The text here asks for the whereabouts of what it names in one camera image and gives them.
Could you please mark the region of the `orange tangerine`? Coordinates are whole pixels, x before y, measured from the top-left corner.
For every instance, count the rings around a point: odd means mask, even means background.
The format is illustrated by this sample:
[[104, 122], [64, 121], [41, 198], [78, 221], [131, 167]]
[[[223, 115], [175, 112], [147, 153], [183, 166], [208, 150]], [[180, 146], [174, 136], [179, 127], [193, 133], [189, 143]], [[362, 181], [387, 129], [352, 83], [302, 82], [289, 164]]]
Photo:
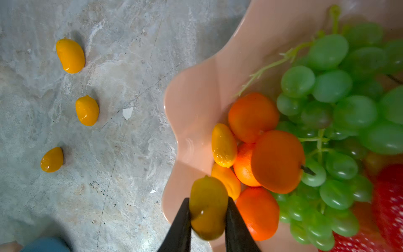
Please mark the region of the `orange tangerine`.
[[238, 210], [255, 241], [270, 239], [279, 226], [280, 208], [264, 188], [246, 188], [237, 199]]
[[251, 170], [251, 156], [255, 143], [244, 143], [238, 147], [238, 154], [233, 165], [234, 172], [239, 181], [250, 187], [259, 187], [261, 184], [255, 179]]
[[264, 133], [251, 156], [255, 179], [267, 190], [288, 194], [295, 190], [304, 173], [305, 153], [299, 139], [284, 131]]
[[254, 143], [263, 133], [275, 129], [279, 119], [274, 102], [257, 92], [234, 102], [228, 114], [232, 132], [245, 143]]

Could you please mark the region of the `green grape bunch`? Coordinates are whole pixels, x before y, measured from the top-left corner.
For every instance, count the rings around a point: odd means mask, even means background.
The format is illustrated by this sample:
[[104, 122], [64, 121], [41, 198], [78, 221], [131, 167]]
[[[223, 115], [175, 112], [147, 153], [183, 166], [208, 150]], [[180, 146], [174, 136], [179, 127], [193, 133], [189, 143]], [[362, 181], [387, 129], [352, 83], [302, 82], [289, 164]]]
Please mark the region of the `green grape bunch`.
[[403, 83], [396, 78], [403, 71], [403, 41], [386, 40], [378, 23], [340, 25], [340, 15], [338, 5], [330, 6], [330, 31], [319, 30], [249, 80], [290, 63], [280, 79], [273, 130], [302, 143], [304, 173], [288, 194], [261, 187], [277, 201], [279, 221], [296, 242], [318, 252], [331, 251], [334, 233], [360, 231], [353, 205], [373, 205], [379, 172], [403, 164]]

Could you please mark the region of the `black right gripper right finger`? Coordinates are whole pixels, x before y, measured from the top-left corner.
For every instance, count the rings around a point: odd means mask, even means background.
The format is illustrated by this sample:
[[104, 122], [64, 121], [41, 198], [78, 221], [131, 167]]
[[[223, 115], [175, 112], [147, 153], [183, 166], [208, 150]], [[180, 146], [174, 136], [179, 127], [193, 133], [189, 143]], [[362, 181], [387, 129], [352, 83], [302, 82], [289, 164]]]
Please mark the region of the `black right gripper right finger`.
[[226, 213], [225, 245], [226, 252], [261, 252], [231, 197]]

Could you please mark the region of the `small yellow kumquat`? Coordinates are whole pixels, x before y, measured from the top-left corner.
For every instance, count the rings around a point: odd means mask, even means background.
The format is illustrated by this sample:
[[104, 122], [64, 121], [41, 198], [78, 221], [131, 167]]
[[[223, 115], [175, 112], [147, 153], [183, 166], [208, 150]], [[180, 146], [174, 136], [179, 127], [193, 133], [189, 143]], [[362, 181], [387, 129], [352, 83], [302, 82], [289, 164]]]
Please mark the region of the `small yellow kumquat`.
[[49, 150], [41, 160], [41, 169], [44, 172], [52, 173], [58, 171], [64, 163], [64, 154], [61, 147]]
[[196, 180], [191, 189], [191, 226], [203, 240], [218, 239], [226, 228], [228, 192], [217, 178], [204, 176]]
[[56, 52], [62, 67], [69, 74], [76, 74], [85, 66], [85, 54], [81, 46], [72, 39], [61, 39], [56, 43]]
[[236, 139], [228, 126], [218, 123], [212, 133], [214, 161], [221, 167], [230, 168], [235, 163], [238, 149]]
[[241, 193], [241, 182], [231, 168], [222, 167], [215, 163], [212, 168], [212, 177], [219, 179], [227, 189], [228, 195], [236, 201]]
[[99, 106], [95, 99], [84, 96], [76, 101], [78, 120], [85, 126], [93, 126], [98, 120]]

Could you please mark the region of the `small yellow kumquat top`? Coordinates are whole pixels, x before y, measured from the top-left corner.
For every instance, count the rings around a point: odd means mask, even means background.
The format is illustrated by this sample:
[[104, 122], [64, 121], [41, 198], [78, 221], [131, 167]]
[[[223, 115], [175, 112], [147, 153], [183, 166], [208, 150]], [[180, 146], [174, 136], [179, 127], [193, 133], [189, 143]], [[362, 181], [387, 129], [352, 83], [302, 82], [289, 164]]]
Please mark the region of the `small yellow kumquat top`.
[[69, 74], [76, 74], [85, 66], [85, 54], [81, 46], [72, 39], [61, 39], [56, 43], [56, 52], [62, 67]]

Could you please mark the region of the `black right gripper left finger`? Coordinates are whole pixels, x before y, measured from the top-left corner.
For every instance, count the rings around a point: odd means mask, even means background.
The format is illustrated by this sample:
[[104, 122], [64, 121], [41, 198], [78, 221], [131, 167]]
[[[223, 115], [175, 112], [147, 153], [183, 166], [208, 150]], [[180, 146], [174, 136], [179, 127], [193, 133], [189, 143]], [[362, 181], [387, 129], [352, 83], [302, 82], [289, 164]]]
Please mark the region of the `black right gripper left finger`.
[[174, 221], [157, 252], [191, 251], [192, 226], [189, 202], [189, 198], [183, 200]]

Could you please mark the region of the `red strawberry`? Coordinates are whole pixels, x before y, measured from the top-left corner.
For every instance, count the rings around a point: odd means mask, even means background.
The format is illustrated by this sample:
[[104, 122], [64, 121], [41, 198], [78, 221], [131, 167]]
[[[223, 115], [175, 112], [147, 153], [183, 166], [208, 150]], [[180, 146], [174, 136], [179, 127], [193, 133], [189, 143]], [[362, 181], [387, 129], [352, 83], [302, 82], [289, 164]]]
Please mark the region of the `red strawberry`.
[[381, 236], [396, 252], [403, 250], [403, 165], [383, 168], [376, 177], [373, 214]]
[[395, 251], [381, 236], [370, 203], [356, 202], [352, 207], [352, 212], [358, 219], [360, 231], [352, 237], [344, 237], [334, 233], [335, 245], [331, 252]]

